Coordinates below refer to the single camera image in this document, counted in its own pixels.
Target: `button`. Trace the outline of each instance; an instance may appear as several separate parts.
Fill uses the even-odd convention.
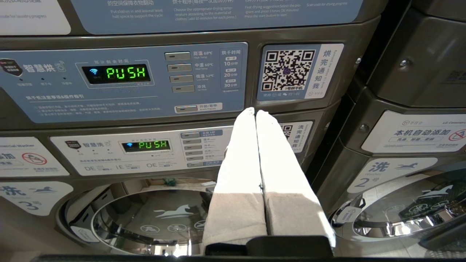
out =
[[[202,155],[202,151],[188,151],[185,153],[186,156],[195,156],[195,155]]]
[[[199,134],[199,132],[181,134],[181,138],[199,138],[199,137],[201,137],[201,134]]]
[[[203,160],[204,157],[190,157],[190,158],[186,158],[186,160],[188,161],[193,161],[193,160]]]
[[[172,86],[171,90],[173,93],[186,93],[194,92],[195,88],[193,85],[183,85],[183,86]]]
[[[198,110],[198,106],[196,106],[196,105],[183,105],[183,106],[177,106],[176,107],[176,112],[177,113],[196,112],[197,110]]]
[[[168,72],[190,72],[192,71],[191,64],[178,64],[178,65],[168,65]]]
[[[188,167],[198,167],[198,166],[203,166],[204,163],[188,163]]]
[[[173,60],[190,60],[191,53],[190,52],[175,52],[175,53],[165,53],[165,60],[173,61]]]
[[[193,82],[193,81],[194,81],[194,77],[192,75],[170,77],[171,83],[185,83],[185,82]]]
[[[187,145],[187,146],[185,146],[185,150],[194,150],[194,149],[202,149],[202,145]]]
[[[201,139],[183,140],[184,145],[199,144],[200,142],[201,142]]]

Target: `green object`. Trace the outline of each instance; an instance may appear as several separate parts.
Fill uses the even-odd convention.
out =
[[[174,179],[174,178],[164,178],[164,183],[167,186],[176,186],[176,179]]]

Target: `washer door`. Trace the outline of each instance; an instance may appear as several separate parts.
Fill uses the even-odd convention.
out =
[[[127,195],[100,208],[92,231],[103,243],[141,255],[199,255],[211,193],[156,190]]]
[[[466,169],[384,183],[343,205],[332,226],[347,240],[383,241],[436,228],[466,213]]]

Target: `washer control panel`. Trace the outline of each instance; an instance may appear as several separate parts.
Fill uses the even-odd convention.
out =
[[[51,137],[82,176],[220,165],[233,126],[148,133]]]
[[[0,51],[1,87],[35,123],[241,111],[247,43]]]

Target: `drying time panel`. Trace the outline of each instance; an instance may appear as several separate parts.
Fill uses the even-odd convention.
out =
[[[245,42],[0,51],[0,86],[35,123],[241,111]]]
[[[82,176],[160,172],[222,163],[232,126],[51,137]]]

